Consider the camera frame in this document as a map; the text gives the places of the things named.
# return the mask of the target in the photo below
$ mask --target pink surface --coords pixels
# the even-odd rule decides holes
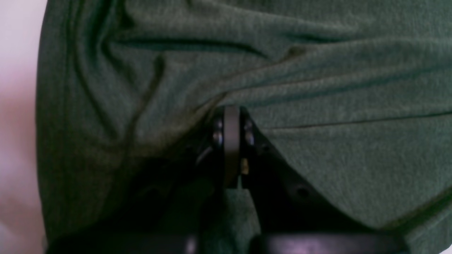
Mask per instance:
[[[0,254],[43,253],[34,104],[46,2],[0,0]]]

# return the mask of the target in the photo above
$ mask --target wrinkled cloth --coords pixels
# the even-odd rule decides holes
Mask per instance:
[[[146,158],[234,104],[337,208],[413,254],[441,252],[450,13],[450,0],[49,0],[36,111],[48,240],[107,216]],[[252,200],[225,200],[203,246],[246,253]]]

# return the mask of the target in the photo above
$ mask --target black mount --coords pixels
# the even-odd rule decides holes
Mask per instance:
[[[224,188],[253,198],[262,234],[251,254],[408,254],[402,237],[343,214],[292,169],[245,108],[217,108],[171,160],[153,161],[106,220],[53,243],[48,254],[195,254],[200,215]]]

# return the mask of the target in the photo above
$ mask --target black plastic part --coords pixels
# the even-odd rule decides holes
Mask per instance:
[[[194,235],[83,234],[64,238],[47,254],[196,254]]]
[[[403,239],[382,234],[265,235],[253,239],[251,254],[409,254]]]

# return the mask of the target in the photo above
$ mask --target metal screw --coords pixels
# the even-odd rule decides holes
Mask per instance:
[[[247,158],[243,158],[242,159],[242,170],[241,173],[244,175],[247,175],[250,173],[250,166],[248,165],[248,159]]]
[[[220,147],[223,145],[223,134],[221,132],[214,132],[212,138],[213,138],[213,143],[217,147]]]
[[[247,131],[247,132],[245,133],[245,140],[246,140],[246,143],[247,143],[248,145],[254,146],[254,136],[253,136],[253,133],[252,133],[252,132]]]
[[[244,129],[246,131],[251,131],[253,129],[253,123],[249,119],[246,120]]]
[[[213,122],[213,129],[215,131],[221,131],[223,129],[223,120],[217,119]]]

